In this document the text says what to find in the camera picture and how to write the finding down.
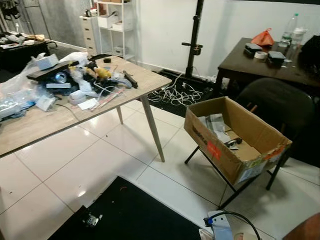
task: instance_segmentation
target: tangled wires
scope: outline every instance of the tangled wires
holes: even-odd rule
[[[163,87],[161,90],[154,91],[148,95],[148,99],[152,102],[165,102],[171,103],[174,106],[188,106],[190,104],[195,104],[198,100],[201,99],[204,94],[201,91],[196,91],[189,84],[184,84],[183,87],[185,90],[179,92],[177,90],[177,80],[181,77],[182,73],[174,80],[174,83],[171,86]]]

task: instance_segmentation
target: open cardboard box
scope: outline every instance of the open cardboard box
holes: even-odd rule
[[[231,139],[243,139],[238,150],[230,150],[198,119],[212,114],[222,114]],[[190,105],[184,129],[233,185],[271,169],[291,144],[274,127],[228,97]]]

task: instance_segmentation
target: white tile floor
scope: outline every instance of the white tile floor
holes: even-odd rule
[[[139,101],[0,159],[0,229],[6,240],[42,240],[81,205],[89,206],[116,176],[124,176],[199,226],[230,189],[183,130],[184,119],[152,108],[163,147],[160,162]],[[260,176],[226,209],[247,216],[263,239],[280,239],[320,212],[320,169],[290,159],[270,191]],[[229,217],[233,233],[251,232]]]

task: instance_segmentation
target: chair backrest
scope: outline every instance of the chair backrest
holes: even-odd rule
[[[236,101],[247,109],[256,106],[253,112],[265,122],[294,138],[315,117],[313,99],[300,89],[274,78],[260,78],[250,83]]]

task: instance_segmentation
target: orange bag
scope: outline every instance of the orange bag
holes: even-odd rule
[[[251,43],[252,44],[258,44],[259,46],[267,46],[267,45],[273,45],[274,44],[274,40],[271,37],[270,33],[268,31],[270,31],[272,28],[267,28],[265,31],[263,31],[262,33],[258,34],[257,36],[255,36]]]

